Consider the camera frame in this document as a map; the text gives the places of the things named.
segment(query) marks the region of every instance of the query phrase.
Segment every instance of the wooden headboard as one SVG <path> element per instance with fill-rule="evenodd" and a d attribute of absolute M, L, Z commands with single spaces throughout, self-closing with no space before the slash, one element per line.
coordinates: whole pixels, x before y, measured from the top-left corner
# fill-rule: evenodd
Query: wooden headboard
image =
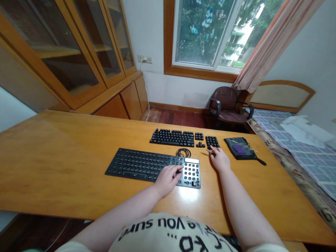
<path fill-rule="evenodd" d="M 262 82 L 245 102 L 256 109 L 297 113 L 314 94 L 313 89 L 299 82 L 269 80 Z"/>

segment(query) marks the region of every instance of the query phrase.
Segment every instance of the left hand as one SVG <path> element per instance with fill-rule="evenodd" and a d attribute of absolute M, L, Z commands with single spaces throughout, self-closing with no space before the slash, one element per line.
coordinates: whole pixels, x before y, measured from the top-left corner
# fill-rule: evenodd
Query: left hand
<path fill-rule="evenodd" d="M 159 193 L 160 197 L 163 198 L 167 196 L 176 186 L 180 178 L 182 177 L 183 166 L 166 166 L 158 175 L 153 187 Z"/>

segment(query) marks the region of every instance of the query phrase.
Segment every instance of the wooden desk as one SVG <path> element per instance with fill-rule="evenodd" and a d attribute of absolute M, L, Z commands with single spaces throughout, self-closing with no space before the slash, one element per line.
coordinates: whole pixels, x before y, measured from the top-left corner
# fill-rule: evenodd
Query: wooden desk
<path fill-rule="evenodd" d="M 152 184 L 104 175 L 119 147 L 175 155 L 177 147 L 149 143 L 156 128 L 216 136 L 232 170 L 283 240 L 336 245 L 334 233 L 257 135 L 60 111 L 44 111 L 0 134 L 0 209 L 98 218 Z M 267 166 L 233 158 L 223 138 L 240 136 Z M 190 149 L 191 157 L 200 159 L 202 188 L 175 187 L 154 212 L 188 216 L 232 234 L 209 155 Z"/>

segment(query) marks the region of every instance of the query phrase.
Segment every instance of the brown leather chair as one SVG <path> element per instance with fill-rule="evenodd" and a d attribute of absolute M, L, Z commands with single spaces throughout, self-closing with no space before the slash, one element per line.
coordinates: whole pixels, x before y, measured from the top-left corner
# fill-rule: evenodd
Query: brown leather chair
<path fill-rule="evenodd" d="M 243 103 L 250 107 L 250 114 L 247 118 L 234 112 L 237 103 Z M 237 101 L 237 93 L 233 88 L 220 87 L 214 91 L 210 98 L 209 112 L 220 121 L 243 124 L 252 118 L 254 108 L 250 103 Z"/>

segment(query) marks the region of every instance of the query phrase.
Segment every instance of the glass pane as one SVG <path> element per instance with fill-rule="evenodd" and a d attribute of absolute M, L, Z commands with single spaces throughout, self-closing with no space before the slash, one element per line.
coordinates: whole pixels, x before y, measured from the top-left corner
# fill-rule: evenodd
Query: glass pane
<path fill-rule="evenodd" d="M 97 1 L 73 0 L 108 78 L 121 72 L 102 10 Z"/>
<path fill-rule="evenodd" d="M 116 30 L 119 47 L 126 69 L 134 66 L 132 51 L 128 41 L 123 10 L 120 0 L 107 0 L 108 9 L 110 11 L 114 29 Z"/>
<path fill-rule="evenodd" d="M 53 0 L 0 1 L 0 9 L 73 96 L 98 84 Z"/>
<path fill-rule="evenodd" d="M 183 0 L 177 61 L 213 65 L 233 0 Z"/>
<path fill-rule="evenodd" d="M 244 1 L 219 65 L 244 68 L 283 1 Z"/>

